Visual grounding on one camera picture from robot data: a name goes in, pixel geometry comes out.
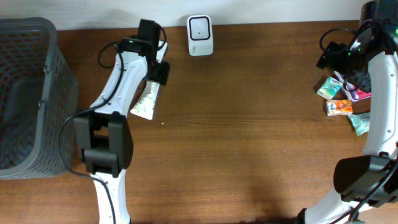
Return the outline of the orange small tissue pack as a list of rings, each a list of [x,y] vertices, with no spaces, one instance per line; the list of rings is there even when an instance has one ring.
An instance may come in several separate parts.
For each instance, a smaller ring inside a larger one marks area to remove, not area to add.
[[[326,102],[327,116],[349,115],[353,113],[351,100],[328,100]]]

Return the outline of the green small tissue pack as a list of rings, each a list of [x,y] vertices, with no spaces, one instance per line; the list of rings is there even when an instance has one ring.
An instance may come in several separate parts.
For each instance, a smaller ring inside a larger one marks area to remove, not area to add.
[[[342,83],[333,77],[328,77],[324,84],[317,90],[317,95],[326,100],[332,100],[333,97],[339,92]]]

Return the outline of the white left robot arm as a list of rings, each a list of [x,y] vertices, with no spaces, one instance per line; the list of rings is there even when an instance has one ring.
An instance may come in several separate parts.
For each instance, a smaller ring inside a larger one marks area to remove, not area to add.
[[[111,45],[116,58],[103,91],[71,119],[84,177],[95,184],[100,223],[130,223],[125,180],[134,144],[127,116],[142,81],[166,85],[170,64],[163,57],[168,43],[160,24],[142,19],[136,35]]]

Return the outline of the pink purple tissue pack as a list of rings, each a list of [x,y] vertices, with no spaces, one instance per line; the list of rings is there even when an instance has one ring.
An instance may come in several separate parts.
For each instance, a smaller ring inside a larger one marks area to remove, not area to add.
[[[334,71],[333,74],[337,78],[337,80],[343,84],[341,90],[348,100],[351,100],[352,102],[357,102],[366,98],[370,98],[372,96],[372,93],[366,93],[365,91],[362,91],[360,89],[355,90],[356,87],[349,82],[346,82],[346,84],[344,85],[345,77],[342,74],[336,71]]]

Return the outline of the white tube with brown cap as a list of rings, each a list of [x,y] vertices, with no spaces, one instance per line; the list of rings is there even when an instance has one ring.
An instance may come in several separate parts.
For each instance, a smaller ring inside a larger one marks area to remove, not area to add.
[[[159,90],[159,83],[146,81],[144,91],[130,113],[144,119],[153,120]]]

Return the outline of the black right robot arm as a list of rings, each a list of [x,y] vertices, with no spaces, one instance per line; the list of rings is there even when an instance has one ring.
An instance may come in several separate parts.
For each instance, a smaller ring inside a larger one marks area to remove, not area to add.
[[[333,188],[294,223],[359,223],[359,214],[397,202],[397,1],[369,1],[348,44],[323,47],[317,67],[344,74],[370,92],[368,138],[362,156],[340,160]]]

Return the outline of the teal wet wipes pack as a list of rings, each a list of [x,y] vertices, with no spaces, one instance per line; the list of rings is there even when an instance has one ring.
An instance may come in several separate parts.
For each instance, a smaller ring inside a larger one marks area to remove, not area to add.
[[[348,118],[358,136],[369,131],[370,113],[350,114]]]

